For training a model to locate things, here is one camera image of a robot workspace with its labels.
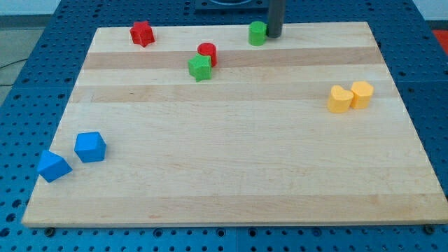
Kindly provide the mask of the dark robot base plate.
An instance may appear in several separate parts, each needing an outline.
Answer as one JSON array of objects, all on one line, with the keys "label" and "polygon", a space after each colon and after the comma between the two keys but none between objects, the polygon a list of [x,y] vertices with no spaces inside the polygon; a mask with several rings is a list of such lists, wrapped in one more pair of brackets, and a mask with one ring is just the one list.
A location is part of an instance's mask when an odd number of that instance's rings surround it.
[{"label": "dark robot base plate", "polygon": [[269,7],[268,0],[194,0],[196,11],[240,11]]}]

